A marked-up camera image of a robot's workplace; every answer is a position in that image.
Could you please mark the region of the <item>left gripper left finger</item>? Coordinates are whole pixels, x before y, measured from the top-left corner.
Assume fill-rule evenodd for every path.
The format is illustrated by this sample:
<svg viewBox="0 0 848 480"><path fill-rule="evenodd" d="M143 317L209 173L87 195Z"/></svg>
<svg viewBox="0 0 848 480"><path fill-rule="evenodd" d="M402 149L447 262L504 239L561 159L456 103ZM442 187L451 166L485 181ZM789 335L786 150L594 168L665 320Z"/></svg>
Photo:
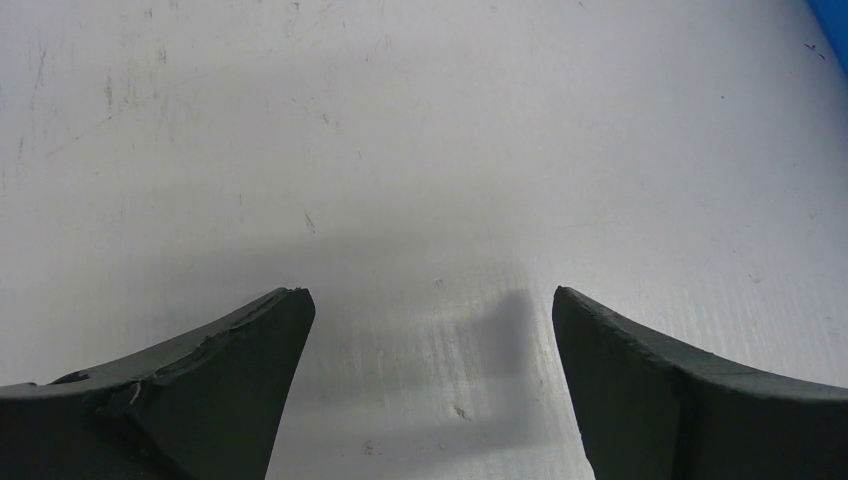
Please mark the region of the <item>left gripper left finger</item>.
<svg viewBox="0 0 848 480"><path fill-rule="evenodd" d="M134 354L1 390L5 479L262 479L315 318L279 288Z"/></svg>

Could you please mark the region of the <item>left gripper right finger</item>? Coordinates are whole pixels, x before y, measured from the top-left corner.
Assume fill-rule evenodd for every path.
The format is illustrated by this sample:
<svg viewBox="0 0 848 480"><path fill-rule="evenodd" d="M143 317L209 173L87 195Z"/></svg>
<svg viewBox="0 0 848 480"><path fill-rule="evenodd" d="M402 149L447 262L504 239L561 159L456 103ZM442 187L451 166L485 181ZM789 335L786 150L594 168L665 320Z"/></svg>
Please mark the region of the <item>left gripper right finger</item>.
<svg viewBox="0 0 848 480"><path fill-rule="evenodd" d="M719 357L569 288L552 323L598 479L843 479L847 392Z"/></svg>

